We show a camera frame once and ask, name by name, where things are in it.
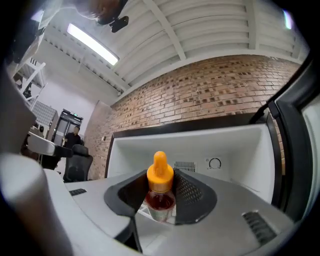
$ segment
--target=brick wall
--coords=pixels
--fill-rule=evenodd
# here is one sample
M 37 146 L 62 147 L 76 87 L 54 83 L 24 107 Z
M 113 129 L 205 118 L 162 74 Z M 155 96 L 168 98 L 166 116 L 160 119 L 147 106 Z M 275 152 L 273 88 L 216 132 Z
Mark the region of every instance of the brick wall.
M 85 145 L 94 157 L 89 178 L 104 177 L 114 132 L 256 112 L 298 67 L 257 55 L 217 57 L 164 74 L 111 107 L 99 102 L 85 133 Z M 284 158 L 282 144 L 280 147 Z

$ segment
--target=black trim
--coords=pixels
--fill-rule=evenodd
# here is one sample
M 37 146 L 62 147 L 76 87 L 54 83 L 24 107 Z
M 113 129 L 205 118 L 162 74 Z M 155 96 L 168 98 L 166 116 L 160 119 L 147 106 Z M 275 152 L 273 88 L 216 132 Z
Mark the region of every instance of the black trim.
M 174 122 L 159 126 L 118 131 L 113 134 L 115 138 L 142 136 L 142 135 L 157 135 L 171 134 L 180 132 L 199 131 L 207 129 L 217 129 L 226 127 L 246 126 L 249 125 L 250 119 L 254 116 L 253 113 L 225 115 L 211 118 L 203 118 L 198 120 Z
M 281 150 L 275 128 L 274 122 L 270 113 L 266 117 L 266 126 L 269 129 L 274 158 L 274 187 L 271 204 L 274 207 L 280 208 L 281 202 L 281 187 L 282 187 L 282 161 L 281 161 Z
M 258 211 L 249 211 L 242 215 L 261 246 L 274 239 L 277 234 L 261 217 Z
M 47 251 L 44 251 L 44 247 L 39 243 L 39 240 L 31 235 L 30 230 L 26 224 L 21 220 L 21 216 L 18 216 L 14 211 L 12 205 L 9 206 L 7 201 L 4 199 L 2 193 L 0 192 L 0 209 L 1 209 L 1 218 L 3 221 L 1 225 L 2 232 L 5 232 L 5 235 L 2 237 L 2 243 L 6 245 L 12 245 L 13 241 L 18 241 L 19 246 L 10 246 L 10 254 L 12 255 L 37 255 L 45 256 L 48 255 Z M 66 244 L 71 248 L 69 240 L 66 239 Z
M 216 157 L 212 158 L 212 159 L 209 161 L 209 168 L 210 168 L 210 169 L 216 169 L 216 168 L 213 168 L 213 167 L 211 166 L 211 161 L 214 160 L 214 159 L 217 159 L 217 160 L 219 161 L 219 167 L 218 167 L 217 169 L 220 169 L 220 168 L 221 168 L 221 161 L 220 161 L 219 158 L 216 158 Z
M 72 151 L 72 149 L 55 145 L 54 153 L 53 153 L 54 157 L 71 158 L 73 155 L 74 155 L 74 152 Z
M 55 125 L 55 127 L 54 127 L 54 130 L 53 130 L 53 134 L 52 134 L 52 138 L 51 138 L 51 141 L 52 142 L 54 142 L 55 141 L 55 138 L 56 138 L 56 135 L 57 135 L 57 130 L 58 130 L 58 127 L 59 127 L 59 124 L 60 124 L 60 121 L 61 121 L 61 119 L 63 119 L 63 118 L 58 118 L 58 121 L 56 122 L 56 125 Z
M 310 24 L 316 24 L 319 14 L 318 14 L 318 2 L 317 1 L 288 1 L 288 0 L 275 0 L 278 5 L 281 5 L 283 9 L 291 11 L 294 15 L 294 21 L 303 35 L 304 39 L 308 43 L 310 47 L 310 55 L 313 57 L 314 61 L 314 72 L 319 74 L 320 72 L 320 51 L 319 51 L 319 40 L 318 34 L 315 33 L 315 27 Z M 315 80 L 315 83 L 319 86 L 320 77 L 318 76 Z M 283 131 L 280 126 L 280 121 L 277 120 L 279 125 L 281 136 Z M 319 213 L 320 213 L 320 194 L 316 196 L 315 203 L 310 211 L 310 213 L 306 216 L 306 218 L 301 222 L 300 225 L 296 227 L 296 230 L 293 230 L 288 236 L 278 244 L 275 249 L 275 255 L 290 255 L 292 253 L 297 254 L 297 252 L 301 251 L 301 248 L 308 248 L 310 252 L 318 250 L 319 239 L 317 235 L 312 235 L 311 231 L 315 229 L 315 227 L 319 226 Z
M 302 75 L 276 101 L 269 103 L 282 137 L 285 157 L 286 198 L 283 211 L 299 221 L 306 210 L 313 179 L 313 154 L 301 110 L 318 94 L 317 72 L 310 61 Z
M 142 252 L 142 248 L 139 242 L 135 214 L 138 212 L 148 191 L 147 170 L 144 170 L 109 187 L 103 196 L 104 202 L 114 213 L 130 218 L 128 226 L 115 239 L 139 252 Z
M 288 196 L 288 180 L 286 175 L 282 175 L 282 180 L 281 180 L 281 191 L 280 191 L 280 202 L 279 202 L 279 209 L 284 211 L 287 205 L 287 198 Z
M 70 122 L 72 122 L 75 118 L 80 119 L 80 121 L 77 120 L 77 119 L 75 120 L 76 122 L 80 122 L 80 124 L 81 124 L 82 120 L 84 119 L 83 117 L 80 117 L 80 116 L 78 116 L 78 115 L 72 114 L 70 111 L 68 111 L 68 110 L 66 110 L 66 109 L 63 109 L 63 110 L 61 111 L 60 117 L 63 117 L 63 118 L 65 118 L 65 119 L 68 119 Z
M 111 149 L 112 146 L 114 145 L 114 135 L 112 134 L 111 136 L 111 140 L 110 140 L 110 144 L 109 144 L 109 150 L 108 150 L 108 155 L 106 157 L 106 163 L 105 163 L 105 171 L 104 171 L 104 177 L 107 178 L 108 177 L 108 169 L 109 169 L 109 162 L 110 162 L 110 155 L 111 155 Z
M 174 168 L 172 192 L 176 201 L 175 225 L 195 224 L 216 207 L 216 192 L 190 175 Z
M 51 156 L 43 154 L 41 159 L 41 166 L 44 169 L 54 170 L 57 167 L 58 162 L 61 160 L 59 156 Z
M 69 193 L 72 197 L 86 193 L 87 191 L 83 188 L 78 188 L 78 189 L 74 189 L 74 190 L 70 190 Z

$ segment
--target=white ceiling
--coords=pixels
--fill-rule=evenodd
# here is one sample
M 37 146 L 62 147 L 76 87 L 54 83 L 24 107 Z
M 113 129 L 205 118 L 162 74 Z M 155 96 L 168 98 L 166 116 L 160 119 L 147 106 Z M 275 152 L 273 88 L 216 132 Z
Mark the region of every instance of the white ceiling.
M 309 52 L 296 31 L 285 28 L 282 11 L 262 0 L 129 0 L 122 16 L 129 16 L 129 25 L 112 33 L 108 25 L 63 9 L 47 27 L 35 58 L 113 104 L 146 82 L 200 60 L 256 54 L 302 63 Z M 111 66 L 70 36 L 69 23 L 98 39 L 118 63 Z

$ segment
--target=orange bottle cap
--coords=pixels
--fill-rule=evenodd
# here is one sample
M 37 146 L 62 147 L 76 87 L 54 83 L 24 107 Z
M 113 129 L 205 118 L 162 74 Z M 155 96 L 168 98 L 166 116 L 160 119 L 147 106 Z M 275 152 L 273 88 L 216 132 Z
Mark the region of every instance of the orange bottle cap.
M 149 188 L 156 193 L 165 193 L 171 190 L 174 180 L 174 170 L 167 163 L 165 152 L 158 151 L 154 154 L 153 164 L 146 172 Z

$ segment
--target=black bottle holder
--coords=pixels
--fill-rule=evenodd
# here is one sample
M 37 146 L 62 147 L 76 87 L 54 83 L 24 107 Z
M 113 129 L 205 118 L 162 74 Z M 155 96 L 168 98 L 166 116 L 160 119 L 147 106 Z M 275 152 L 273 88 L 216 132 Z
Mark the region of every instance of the black bottle holder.
M 175 225 L 194 224 L 205 218 L 216 206 L 215 191 L 203 182 L 174 168 L 172 192 L 176 202 Z M 118 215 L 130 217 L 131 222 L 116 239 L 142 252 L 135 214 L 149 191 L 147 170 L 138 173 L 116 185 L 104 194 L 108 207 Z

